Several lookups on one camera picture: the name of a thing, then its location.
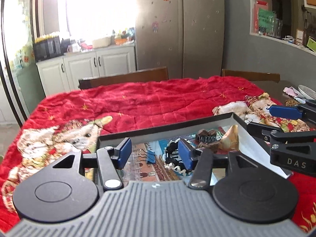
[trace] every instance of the gray gripper base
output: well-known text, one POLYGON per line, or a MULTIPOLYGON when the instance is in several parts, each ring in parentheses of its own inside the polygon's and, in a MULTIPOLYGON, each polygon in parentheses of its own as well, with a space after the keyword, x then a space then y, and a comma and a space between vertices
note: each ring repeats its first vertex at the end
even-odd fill
POLYGON ((182 181, 130 182, 107 191, 85 215, 60 224, 23 219, 8 237, 301 237, 290 220, 254 225, 225 214, 206 191, 182 181))

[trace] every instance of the beige plastic container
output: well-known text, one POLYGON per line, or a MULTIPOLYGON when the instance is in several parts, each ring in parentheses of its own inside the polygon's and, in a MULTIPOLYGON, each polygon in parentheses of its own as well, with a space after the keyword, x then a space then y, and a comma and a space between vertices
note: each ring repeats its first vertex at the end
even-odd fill
POLYGON ((92 40, 93 48, 107 47, 111 44, 111 36, 92 40))

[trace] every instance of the red tablecloth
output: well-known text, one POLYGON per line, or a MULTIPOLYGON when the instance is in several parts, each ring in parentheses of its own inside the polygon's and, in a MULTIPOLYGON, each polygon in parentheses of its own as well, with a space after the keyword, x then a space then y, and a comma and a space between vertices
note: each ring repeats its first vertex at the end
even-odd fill
MULTIPOLYGON (((74 119, 95 120, 107 116, 113 119, 104 125, 101 134, 136 130, 212 116, 215 106, 262 93, 261 89, 245 79, 218 76, 103 86, 60 93, 44 99, 22 130, 49 128, 65 125, 74 119)), ((22 162, 17 148, 22 130, 9 146, 0 166, 0 186, 7 180, 9 171, 22 162)), ((290 181, 300 193, 293 221, 309 230, 316 222, 316 181, 301 174, 294 174, 290 181)), ((0 229, 6 232, 18 221, 17 214, 9 212, 0 201, 0 229)))

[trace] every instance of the chair backrest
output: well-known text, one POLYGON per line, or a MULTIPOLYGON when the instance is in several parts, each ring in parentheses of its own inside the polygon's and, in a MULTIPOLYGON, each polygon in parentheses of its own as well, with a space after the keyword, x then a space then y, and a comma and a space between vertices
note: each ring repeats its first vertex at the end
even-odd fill
POLYGON ((148 82, 168 80, 167 67, 144 69, 127 74, 116 74, 105 77, 88 77, 79 79, 80 89, 89 89, 98 86, 107 86, 126 82, 148 82))
POLYGON ((280 74, 276 73, 261 73, 222 69, 222 76, 238 76, 243 77, 249 81, 274 81, 276 83, 280 82, 280 74))

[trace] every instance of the black circular disc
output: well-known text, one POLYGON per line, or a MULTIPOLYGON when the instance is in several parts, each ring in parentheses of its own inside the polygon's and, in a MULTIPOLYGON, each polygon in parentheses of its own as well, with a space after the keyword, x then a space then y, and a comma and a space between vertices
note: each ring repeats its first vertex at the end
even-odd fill
POLYGON ((292 183, 273 172, 262 174, 255 168, 219 180, 213 197, 227 214, 259 224, 290 218, 298 202, 298 192, 292 183))
POLYGON ((41 223, 65 222, 96 203, 98 190, 91 180, 64 169, 58 169, 54 177, 46 172, 34 174, 15 189, 13 204, 19 217, 41 223))

